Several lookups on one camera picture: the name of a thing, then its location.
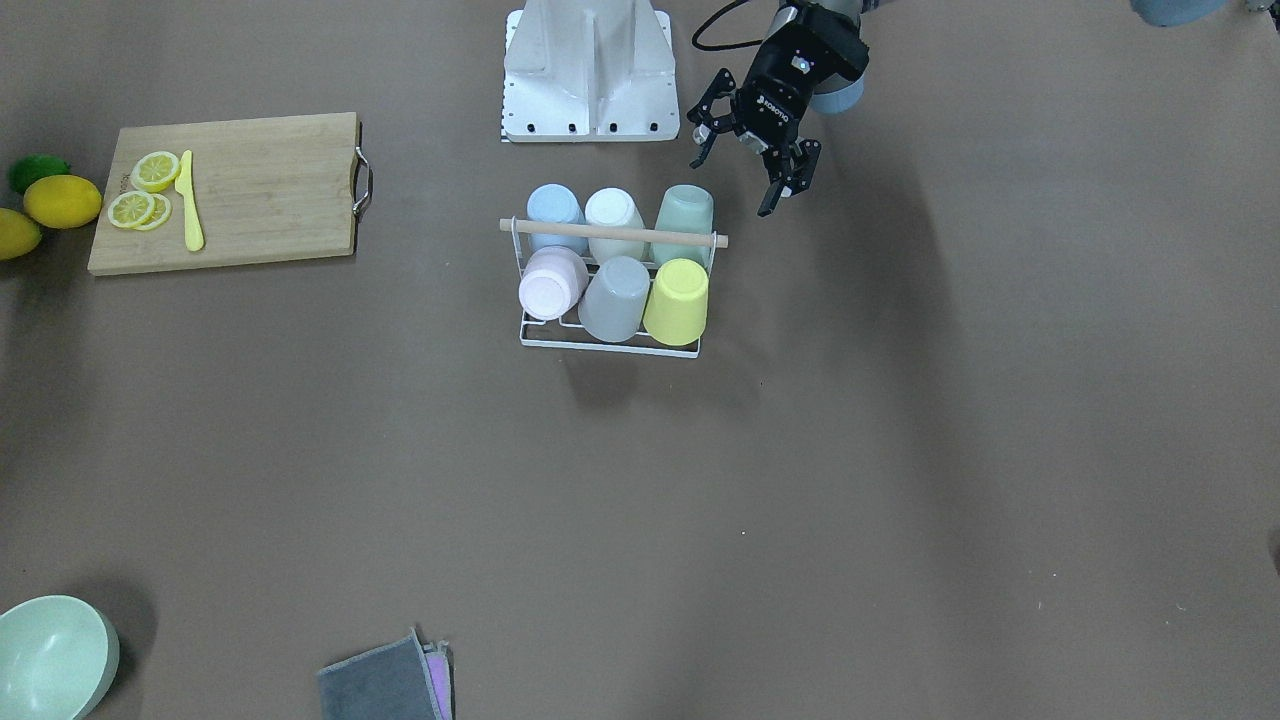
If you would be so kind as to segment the grey plastic cup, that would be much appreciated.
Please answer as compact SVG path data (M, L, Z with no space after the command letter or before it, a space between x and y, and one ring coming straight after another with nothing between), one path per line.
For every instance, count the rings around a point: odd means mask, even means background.
M595 340L621 343L640 329L650 275L641 261L612 258L599 265L579 304L582 328Z

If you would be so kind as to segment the green plastic cup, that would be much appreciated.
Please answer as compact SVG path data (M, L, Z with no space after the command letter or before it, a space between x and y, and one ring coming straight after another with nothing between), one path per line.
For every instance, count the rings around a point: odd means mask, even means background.
M664 192L654 229L710 234L713 223L714 199L712 195L695 184L676 184ZM652 243L652 259L655 264L662 265L678 258L696 261L707 269L710 265L710 247Z

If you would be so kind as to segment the grey folded cloth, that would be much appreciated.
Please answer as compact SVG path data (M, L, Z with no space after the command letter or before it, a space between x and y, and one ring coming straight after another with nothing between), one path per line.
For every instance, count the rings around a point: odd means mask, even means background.
M325 719L454 719L447 641L407 637L332 664L315 675Z

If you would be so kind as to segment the light blue plastic cup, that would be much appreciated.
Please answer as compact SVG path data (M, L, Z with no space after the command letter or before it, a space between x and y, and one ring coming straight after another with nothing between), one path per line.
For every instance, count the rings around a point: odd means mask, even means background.
M584 224L585 215L575 192L563 184L543 184L535 188L526 201L527 219L543 223ZM590 254L586 237L575 234L530 233L530 249L536 252L544 247L559 246L575 251L580 256Z

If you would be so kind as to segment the green lime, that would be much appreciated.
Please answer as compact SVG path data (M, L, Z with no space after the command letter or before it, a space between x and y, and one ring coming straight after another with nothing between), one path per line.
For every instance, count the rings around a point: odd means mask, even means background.
M70 164L46 152L33 152L10 164L6 179L13 192L23 195L35 182L52 176L70 174Z

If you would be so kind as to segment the mint green bowl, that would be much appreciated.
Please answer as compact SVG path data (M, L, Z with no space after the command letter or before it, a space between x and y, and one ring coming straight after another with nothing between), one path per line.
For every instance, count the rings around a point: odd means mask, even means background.
M27 600L1 615L1 717L84 719L120 662L116 628L77 597Z

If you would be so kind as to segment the white plastic cup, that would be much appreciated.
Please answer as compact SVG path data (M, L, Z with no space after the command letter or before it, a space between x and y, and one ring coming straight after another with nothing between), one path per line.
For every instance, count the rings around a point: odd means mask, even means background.
M616 187L593 193L585 205L584 217L593 227L645 228L632 196ZM643 241L589 237L588 242L591 256L600 265L612 258L632 258L644 263L648 256L648 243Z

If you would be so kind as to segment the lemon slice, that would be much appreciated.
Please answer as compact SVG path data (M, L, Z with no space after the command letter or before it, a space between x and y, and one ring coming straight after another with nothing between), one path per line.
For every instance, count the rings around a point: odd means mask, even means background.
M142 156L128 174L134 190L163 193L172 187L180 172L180 158L169 151L154 151Z
M150 193L148 196L154 201L152 213L145 222L133 227L133 231L155 231L172 217L173 202L169 197L163 193Z
M147 191L134 190L120 193L106 209L106 219L111 225L134 231L151 222L157 201Z

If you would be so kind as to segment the yellow plastic knife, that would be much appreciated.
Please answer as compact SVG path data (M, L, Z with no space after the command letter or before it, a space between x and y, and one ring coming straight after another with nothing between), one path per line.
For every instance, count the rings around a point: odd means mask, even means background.
M200 252L205 247L205 234L195 193L193 152L189 149L179 155L175 191L182 197L183 204L186 249L188 252Z

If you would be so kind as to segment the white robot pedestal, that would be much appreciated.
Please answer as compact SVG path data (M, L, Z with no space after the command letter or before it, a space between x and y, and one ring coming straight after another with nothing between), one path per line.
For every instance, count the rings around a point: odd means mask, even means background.
M500 137L660 142L681 129L671 18L649 1L527 1L504 22Z

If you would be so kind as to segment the yellow plastic cup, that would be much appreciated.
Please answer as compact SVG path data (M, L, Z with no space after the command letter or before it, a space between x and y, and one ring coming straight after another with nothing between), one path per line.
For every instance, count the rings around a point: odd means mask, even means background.
M658 269L643 325L660 345L681 347L700 340L707 328L709 275L690 259L677 258Z

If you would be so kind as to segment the pink plastic cup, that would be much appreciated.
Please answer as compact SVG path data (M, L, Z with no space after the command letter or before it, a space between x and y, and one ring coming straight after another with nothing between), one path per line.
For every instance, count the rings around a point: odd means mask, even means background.
M588 265L581 255L563 246L547 246L527 260L518 300L534 319L559 319L576 306L588 282Z

